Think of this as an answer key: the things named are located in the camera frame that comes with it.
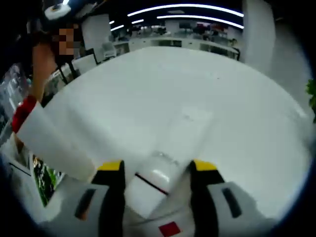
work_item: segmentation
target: white bottle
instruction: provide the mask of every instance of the white bottle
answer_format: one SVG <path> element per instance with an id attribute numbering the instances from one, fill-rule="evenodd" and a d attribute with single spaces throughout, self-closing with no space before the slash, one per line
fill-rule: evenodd
<path id="1" fill-rule="evenodd" d="M 89 182 L 94 177 L 96 168 L 92 160 L 62 135 L 34 97 L 28 96 L 18 107 L 12 129 L 24 145 L 49 167 L 81 181 Z"/>
<path id="2" fill-rule="evenodd" d="M 186 107 L 125 191 L 126 205 L 147 219 L 168 196 L 208 133 L 211 113 Z"/>

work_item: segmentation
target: red square label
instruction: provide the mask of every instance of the red square label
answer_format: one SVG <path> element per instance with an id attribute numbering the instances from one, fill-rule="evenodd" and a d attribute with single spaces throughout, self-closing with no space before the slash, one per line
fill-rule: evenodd
<path id="1" fill-rule="evenodd" d="M 181 230 L 174 221 L 166 225 L 160 226 L 159 229 L 164 237 L 174 236 L 181 232 Z"/>

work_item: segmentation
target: fluorescent light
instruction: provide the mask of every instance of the fluorescent light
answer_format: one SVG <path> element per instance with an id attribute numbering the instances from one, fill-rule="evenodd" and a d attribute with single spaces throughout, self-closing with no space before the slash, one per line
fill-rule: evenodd
<path id="1" fill-rule="evenodd" d="M 141 20 L 138 20 L 138 21 L 133 21 L 132 24 L 136 24 L 136 23 L 139 23 L 139 22 L 143 22 L 144 19 L 141 19 Z"/>
<path id="2" fill-rule="evenodd" d="M 153 10 L 158 10 L 158 9 L 164 9 L 164 8 L 171 8 L 171 7 L 200 7 L 200 8 L 207 8 L 207 9 L 213 9 L 213 10 L 218 10 L 218 11 L 224 11 L 228 12 L 231 14 L 234 14 L 236 16 L 243 17 L 243 14 L 237 11 L 229 10 L 223 7 L 218 7 L 218 6 L 211 6 L 211 5 L 203 5 L 203 4 L 170 4 L 170 5 L 163 5 L 163 6 L 155 6 L 155 7 L 150 7 L 146 8 L 140 11 L 135 11 L 133 13 L 128 14 L 127 16 L 133 16 L 139 13 L 143 13 L 146 11 L 153 11 Z"/>
<path id="3" fill-rule="evenodd" d="M 236 26 L 238 28 L 243 29 L 243 26 L 238 25 L 236 23 L 230 22 L 230 21 L 225 21 L 213 17 L 207 17 L 207 16 L 192 16 L 192 15 L 170 15 L 170 16 L 158 16 L 157 19 L 164 19 L 164 18 L 197 18 L 197 19 L 204 19 L 204 20 L 210 20 L 210 21 L 218 21 L 222 23 L 226 23 L 231 26 Z"/>
<path id="4" fill-rule="evenodd" d="M 114 27 L 114 28 L 111 29 L 111 31 L 115 31 L 115 30 L 120 29 L 122 27 L 124 27 L 124 25 L 120 25 L 120 26 Z"/>

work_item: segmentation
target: green plant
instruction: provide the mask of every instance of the green plant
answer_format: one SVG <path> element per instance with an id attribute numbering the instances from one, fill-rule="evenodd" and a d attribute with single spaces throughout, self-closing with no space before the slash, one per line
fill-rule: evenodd
<path id="1" fill-rule="evenodd" d="M 312 96 L 310 98 L 309 104 L 315 114 L 313 123 L 316 123 L 316 81 L 315 80 L 313 79 L 308 80 L 306 92 Z"/>

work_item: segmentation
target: white cylindrical object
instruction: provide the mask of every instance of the white cylindrical object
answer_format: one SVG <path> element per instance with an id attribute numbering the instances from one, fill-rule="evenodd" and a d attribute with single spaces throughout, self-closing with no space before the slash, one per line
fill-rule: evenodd
<path id="1" fill-rule="evenodd" d="M 147 219 L 176 185 L 189 162 L 196 158 L 208 133 L 210 112 L 184 108 L 166 139 L 158 144 L 125 191 L 126 205 Z"/>
<path id="2" fill-rule="evenodd" d="M 12 126 L 17 137 L 49 167 L 81 181 L 91 181 L 96 173 L 92 160 L 85 151 L 62 136 L 38 102 L 20 128 L 16 120 L 19 118 L 13 118 Z"/>

